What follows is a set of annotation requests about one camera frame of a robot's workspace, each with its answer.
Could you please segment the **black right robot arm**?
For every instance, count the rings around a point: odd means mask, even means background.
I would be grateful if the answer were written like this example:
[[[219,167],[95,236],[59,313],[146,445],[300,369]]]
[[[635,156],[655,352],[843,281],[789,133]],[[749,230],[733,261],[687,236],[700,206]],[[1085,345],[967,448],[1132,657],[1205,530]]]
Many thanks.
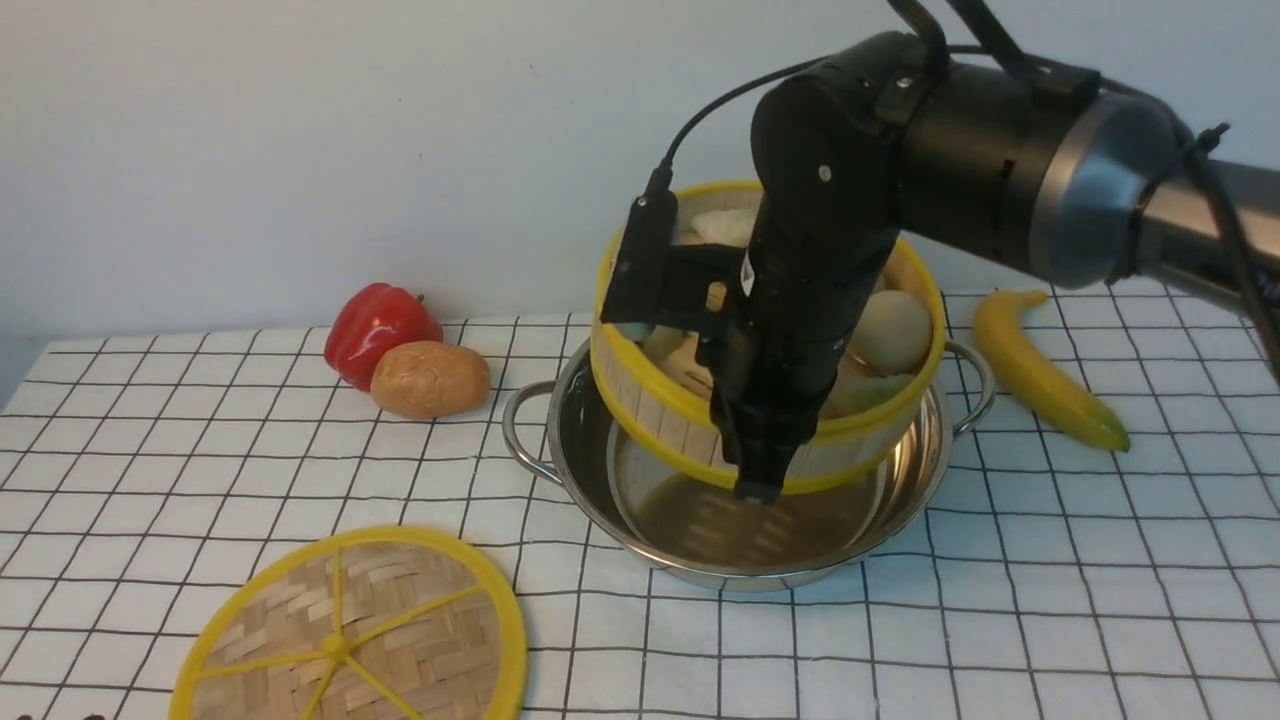
[[[1228,293],[1277,359],[1277,255],[1157,100],[1006,44],[997,67],[886,32],[774,86],[751,119],[763,187],[710,355],[710,418],[741,482],[778,488],[817,432],[901,231],[1062,288],[1132,274]]]

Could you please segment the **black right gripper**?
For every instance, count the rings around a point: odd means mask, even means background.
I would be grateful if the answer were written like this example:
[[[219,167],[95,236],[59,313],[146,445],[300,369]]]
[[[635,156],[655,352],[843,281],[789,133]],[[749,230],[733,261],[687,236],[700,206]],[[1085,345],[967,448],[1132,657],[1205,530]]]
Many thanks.
[[[877,106],[920,78],[925,53],[914,35],[874,35],[778,83],[753,113],[763,196],[712,364],[710,414],[739,500],[782,496],[893,250],[904,128]]]

